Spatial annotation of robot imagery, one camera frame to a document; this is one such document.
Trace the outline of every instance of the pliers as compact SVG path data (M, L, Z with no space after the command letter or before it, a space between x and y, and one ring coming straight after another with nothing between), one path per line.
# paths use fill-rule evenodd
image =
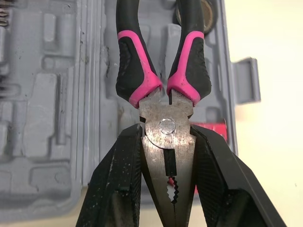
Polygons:
M138 226L141 173L165 227L188 226L195 185L209 227L285 226L253 173L225 140L190 125L194 106L211 92L211 81L204 59L201 1L177 4L182 32L167 81L167 104L160 101L162 81L139 28L139 0L117 0L116 91L140 110L145 135L140 124L122 131L94 171L77 226ZM169 180L175 189L172 200Z

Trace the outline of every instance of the gray plastic tool case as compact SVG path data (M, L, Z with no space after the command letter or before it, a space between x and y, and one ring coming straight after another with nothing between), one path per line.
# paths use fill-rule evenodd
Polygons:
M205 39L212 92L194 122L226 121L237 153L235 104L260 100L257 62L230 63L224 3ZM174 0L141 0L140 27L166 84L181 28ZM17 0L0 27L0 222L59 216L80 198L122 129L139 114L116 95L115 0ZM143 183L142 207L152 204Z

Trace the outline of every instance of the black rubber handle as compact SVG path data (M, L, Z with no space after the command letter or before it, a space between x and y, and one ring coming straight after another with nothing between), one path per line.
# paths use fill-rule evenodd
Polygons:
M138 8L139 0L117 0L116 28L120 67L116 91L135 107L157 87L162 88L140 31Z
M177 90L195 104L211 92L204 59L204 17L201 0L177 0L181 39L168 80L169 94Z

